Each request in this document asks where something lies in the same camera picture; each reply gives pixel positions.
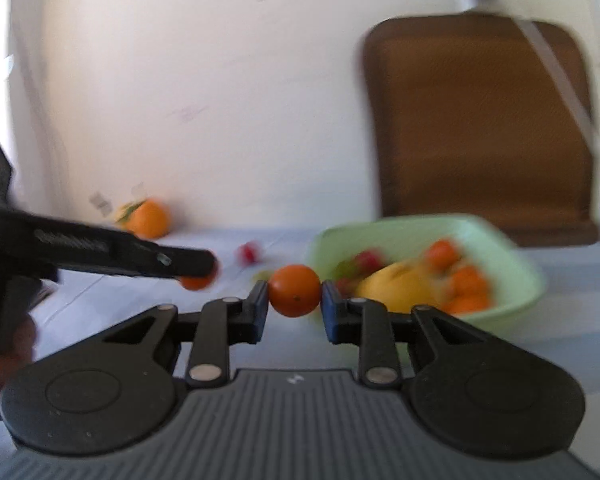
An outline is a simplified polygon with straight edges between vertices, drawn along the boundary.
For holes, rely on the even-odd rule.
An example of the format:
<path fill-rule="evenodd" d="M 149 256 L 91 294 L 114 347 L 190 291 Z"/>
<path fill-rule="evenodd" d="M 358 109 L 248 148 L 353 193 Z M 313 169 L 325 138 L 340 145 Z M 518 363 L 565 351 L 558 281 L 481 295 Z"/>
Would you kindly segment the person's hand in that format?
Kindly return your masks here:
<path fill-rule="evenodd" d="M 18 370 L 33 362 L 35 341 L 35 322 L 27 316 L 14 333 L 12 348 L 6 354 L 0 355 L 0 394 L 6 382 Z"/>

